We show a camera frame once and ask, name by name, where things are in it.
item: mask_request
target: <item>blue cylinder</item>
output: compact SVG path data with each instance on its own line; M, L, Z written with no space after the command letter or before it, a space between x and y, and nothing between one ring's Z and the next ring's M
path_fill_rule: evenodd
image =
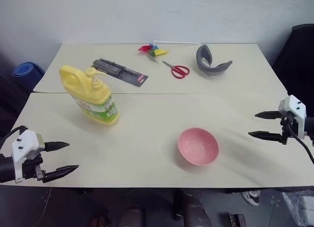
M44 71L33 62L25 62L16 67L12 75L28 92L32 92L43 77Z

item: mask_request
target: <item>plastic bowl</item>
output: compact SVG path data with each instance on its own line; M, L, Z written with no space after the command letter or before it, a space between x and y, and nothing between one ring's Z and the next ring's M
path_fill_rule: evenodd
M178 148L187 161L197 166L206 166L213 162L219 151L214 136L200 128L185 130L180 135Z

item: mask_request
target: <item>bottle label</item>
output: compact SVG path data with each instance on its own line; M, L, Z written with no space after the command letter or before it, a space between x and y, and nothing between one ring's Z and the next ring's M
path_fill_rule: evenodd
M118 114L117 108L110 97L102 104L92 104L73 97L80 108L89 116L104 122L111 122Z

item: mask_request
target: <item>white table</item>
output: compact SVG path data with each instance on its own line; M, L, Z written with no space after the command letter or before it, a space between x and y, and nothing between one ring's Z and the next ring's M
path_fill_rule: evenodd
M216 91L197 94L115 94L120 112L105 127L87 118L69 94L32 93L15 126L27 125L45 141L70 143L43 152L42 168L79 164L64 178L21 185L51 187L198 187L251 188L314 185L314 167L294 139L287 145L258 140L255 130L280 132L279 121L254 117L276 109L277 94ZM189 164L177 149L190 127L210 131L219 144L217 159L206 167ZM1 152L9 156L10 137Z
M219 77L204 77L196 65L196 51L200 45L159 45L170 50L151 61L146 53L137 49L141 45L68 45L63 44L36 92L66 92L61 83L59 68L64 64L80 70L90 67L94 60L105 58L149 76L141 88L134 87L112 76L99 76L112 93L197 93L212 94L213 91L237 91L238 94L269 95L274 92L286 94L286 90L269 66L256 44L208 44L213 66L232 60L232 65ZM178 80L170 68L161 62L184 65L190 68L188 77Z
M57 187L199 187L251 188L314 185L314 167L295 140L288 145L258 140L247 133L280 133L277 120L254 117L276 110L287 96L256 44L209 44L213 65L233 60L221 76L204 77L196 65L199 45L160 45L170 50L157 62L137 49L141 45L63 44L31 94L15 126L25 124L45 141L70 147L43 153L47 171L79 164L68 176L46 184L34 179L22 185ZM141 88L114 77L101 77L112 90L120 112L118 123L104 127L89 120L67 93L59 68L81 70L100 57L147 74ZM185 65L191 73L175 79L161 63ZM204 128L216 137L218 158L207 167L188 163L178 152L180 133ZM3 147L10 155L8 139Z

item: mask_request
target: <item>white wall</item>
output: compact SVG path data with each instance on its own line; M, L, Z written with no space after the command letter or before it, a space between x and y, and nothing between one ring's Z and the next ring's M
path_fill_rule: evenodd
M0 0L0 52L47 69L62 42L256 42L272 63L313 22L314 0Z

